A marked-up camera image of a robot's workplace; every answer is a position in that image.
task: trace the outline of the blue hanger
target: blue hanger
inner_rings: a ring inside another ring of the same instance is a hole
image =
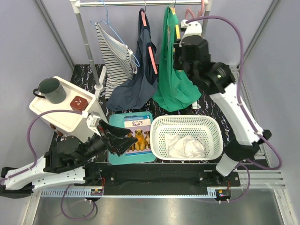
[[[117,32],[111,27],[111,25],[110,25],[110,23],[109,23],[109,19],[108,19],[108,9],[107,9],[107,6],[106,6],[106,4],[102,1],[102,0],[99,0],[100,2],[102,2],[103,3],[103,5],[105,6],[105,9],[106,9],[106,22],[105,21],[99,21],[99,23],[101,23],[101,22],[103,22],[104,24],[106,24],[106,25],[108,25],[109,27],[110,27],[110,29],[112,29],[112,31],[117,35],[117,37],[119,38],[119,40],[122,42],[122,44],[125,46],[125,47],[127,47],[126,46],[126,44],[124,43],[124,41],[121,39],[121,37],[117,34]],[[95,22],[94,21],[90,21],[90,23],[92,24],[92,25],[95,25]],[[134,54],[132,54],[133,55],[133,57],[135,58],[135,61],[136,62],[134,62],[134,61],[132,61],[137,67],[140,67],[140,62],[139,62],[139,60],[137,60],[137,58],[136,58],[136,56],[134,55]]]

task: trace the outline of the teal tray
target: teal tray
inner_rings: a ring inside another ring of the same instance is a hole
[[[153,117],[150,112],[130,112],[130,113],[111,115],[109,118],[109,124],[112,126],[115,126],[115,127],[124,128],[124,117],[126,117],[126,116],[150,116],[151,123],[153,121]],[[112,165],[146,163],[146,162],[152,162],[155,159],[156,159],[156,157],[153,155],[153,153],[141,154],[141,155],[131,155],[131,156],[127,156],[126,154],[123,154],[120,157],[117,155],[113,155],[111,153],[108,154],[108,161]]]

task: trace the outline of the metal floor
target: metal floor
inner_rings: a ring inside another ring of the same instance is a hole
[[[241,190],[232,190],[232,198]],[[283,225],[272,190],[251,189],[239,202],[212,204],[196,199],[121,199],[98,200],[96,216],[72,221],[60,213],[60,198],[42,197],[35,225]],[[89,213],[91,206],[81,202],[68,209],[78,198],[66,198],[65,212],[75,218]]]

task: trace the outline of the book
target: book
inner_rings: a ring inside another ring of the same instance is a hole
[[[126,151],[126,156],[152,153],[150,147],[150,116],[126,116],[124,128],[131,130],[128,137],[136,137],[138,141]]]

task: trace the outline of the crumpled white cloth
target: crumpled white cloth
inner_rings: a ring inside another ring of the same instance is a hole
[[[165,134],[165,146],[169,157],[204,158],[205,156],[203,141],[200,142],[191,135],[180,138],[179,135]]]

